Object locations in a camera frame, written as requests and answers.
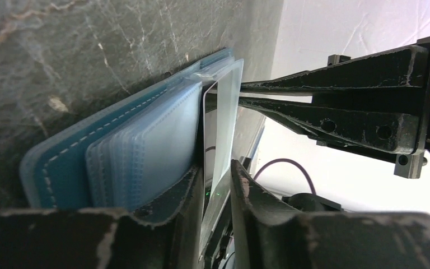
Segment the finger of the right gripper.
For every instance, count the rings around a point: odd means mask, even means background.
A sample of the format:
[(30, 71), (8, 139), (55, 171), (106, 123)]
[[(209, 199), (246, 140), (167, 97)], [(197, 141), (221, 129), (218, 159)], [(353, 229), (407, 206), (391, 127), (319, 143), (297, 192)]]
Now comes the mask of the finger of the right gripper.
[(243, 107), (286, 120), (320, 139), (390, 154), (411, 154), (417, 148), (419, 119), (404, 113), (366, 112), (314, 106), (285, 100), (241, 97)]
[(244, 82), (241, 92), (267, 95), (320, 93), (389, 88), (420, 88), (427, 81), (430, 51), (408, 45), (323, 68), (266, 81)]

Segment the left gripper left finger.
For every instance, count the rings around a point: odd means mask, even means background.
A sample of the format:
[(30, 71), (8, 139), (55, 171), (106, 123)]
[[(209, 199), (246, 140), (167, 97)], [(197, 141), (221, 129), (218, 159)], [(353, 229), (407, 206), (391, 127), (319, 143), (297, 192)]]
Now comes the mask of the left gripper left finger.
[(196, 268), (203, 169), (135, 213), (120, 208), (0, 211), (0, 268)]

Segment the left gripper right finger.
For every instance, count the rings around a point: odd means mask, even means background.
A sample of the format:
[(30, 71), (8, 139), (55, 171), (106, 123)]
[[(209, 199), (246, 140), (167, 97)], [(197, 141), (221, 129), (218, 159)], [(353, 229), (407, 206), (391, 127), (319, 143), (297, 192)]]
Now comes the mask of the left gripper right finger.
[(236, 268), (430, 268), (430, 215), (301, 212), (231, 162)]

